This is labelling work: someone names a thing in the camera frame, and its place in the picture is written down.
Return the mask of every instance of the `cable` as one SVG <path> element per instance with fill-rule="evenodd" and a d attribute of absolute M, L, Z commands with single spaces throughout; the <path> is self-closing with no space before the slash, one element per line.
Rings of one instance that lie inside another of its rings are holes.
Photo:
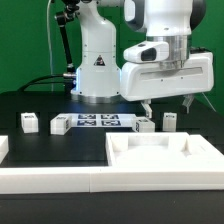
<path fill-rule="evenodd" d="M 214 112 L 217 112 L 216 109 L 214 108 L 214 106 L 212 105 L 212 103 L 209 101 L 208 97 L 204 93 L 202 93 L 202 95 L 204 96 L 204 98 L 206 99 L 206 101 L 208 102 L 208 104 L 210 105 L 210 107 L 212 108 L 212 110 Z"/>
<path fill-rule="evenodd" d="M 50 27 L 50 8 L 51 8 L 52 0 L 49 0 L 47 5 L 47 38 L 48 38 L 48 48 L 49 48 L 49 57 L 50 57 L 50 70 L 51 75 L 54 74 L 54 66 L 53 66 L 53 55 L 52 55 L 52 43 L 51 43 L 51 27 Z"/>
<path fill-rule="evenodd" d="M 33 85 L 37 83 L 38 81 L 46 80 L 46 79 L 53 79 L 53 78 L 63 78 L 63 75 L 53 75 L 53 76 L 42 76 L 36 79 L 31 80 L 27 84 L 21 86 L 18 91 L 24 91 L 28 86 Z"/>
<path fill-rule="evenodd" d="M 28 83 L 28 84 L 24 85 L 23 87 L 19 88 L 18 91 L 22 91 L 23 92 L 29 86 L 33 86 L 33 85 L 46 85 L 46 84 L 64 84 L 64 82 L 35 82 L 35 83 Z"/>

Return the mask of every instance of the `black tabletop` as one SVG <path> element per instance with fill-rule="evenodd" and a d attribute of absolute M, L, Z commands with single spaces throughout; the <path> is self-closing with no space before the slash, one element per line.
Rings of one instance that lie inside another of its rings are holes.
<path fill-rule="evenodd" d="M 164 112 L 178 115 L 177 131 L 201 134 L 224 152 L 224 117 L 194 101 L 190 114 L 179 112 L 183 97 L 153 100 L 153 121 L 162 131 Z M 90 105 L 63 93 L 7 92 L 0 95 L 0 134 L 9 136 L 1 167 L 107 166 L 105 133 L 130 128 L 72 128 L 50 135 L 58 113 L 134 113 L 140 102 Z M 24 134 L 20 114 L 35 112 L 40 132 Z M 1 223 L 223 223 L 223 191 L 151 191 L 37 195 L 0 195 Z"/>

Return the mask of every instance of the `small white cube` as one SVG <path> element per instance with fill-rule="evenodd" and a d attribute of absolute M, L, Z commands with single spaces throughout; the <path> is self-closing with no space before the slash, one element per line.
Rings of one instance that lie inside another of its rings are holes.
<path fill-rule="evenodd" d="M 164 113 L 163 131 L 176 132 L 176 126 L 177 126 L 177 114 L 176 113 Z"/>
<path fill-rule="evenodd" d="M 21 123 L 24 133 L 35 133 L 39 131 L 38 119 L 35 113 L 22 113 Z"/>
<path fill-rule="evenodd" d="M 69 114 L 59 114 L 51 120 L 51 134 L 64 135 L 72 127 L 72 116 Z"/>
<path fill-rule="evenodd" d="M 155 132 L 155 123 L 146 117 L 135 117 L 132 120 L 132 130 L 135 132 Z"/>

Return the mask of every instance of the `green wall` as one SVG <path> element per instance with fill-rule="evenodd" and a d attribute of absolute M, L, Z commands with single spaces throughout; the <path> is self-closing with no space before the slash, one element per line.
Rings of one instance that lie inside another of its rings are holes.
<path fill-rule="evenodd" d="M 46 12 L 48 0 L 1 0 L 0 7 L 0 92 L 17 90 L 26 82 L 50 74 Z M 207 14 L 193 32 L 193 45 L 203 46 L 214 53 L 215 86 L 209 97 L 216 109 L 224 114 L 224 1 L 207 0 Z M 66 70 L 59 29 L 54 21 L 63 9 L 60 0 L 51 7 L 51 33 L 54 73 Z M 124 64 L 123 50 L 144 40 L 144 35 L 132 32 L 123 22 L 123 9 L 99 9 L 101 15 L 117 27 L 117 64 Z M 81 32 L 75 20 L 67 26 L 73 60 L 81 63 Z"/>

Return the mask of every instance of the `white platform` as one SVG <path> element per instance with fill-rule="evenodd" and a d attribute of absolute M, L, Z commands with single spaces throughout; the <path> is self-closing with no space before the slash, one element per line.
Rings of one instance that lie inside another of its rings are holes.
<path fill-rule="evenodd" d="M 200 135 L 107 133 L 106 151 L 109 167 L 1 168 L 0 194 L 224 189 L 224 156 Z"/>

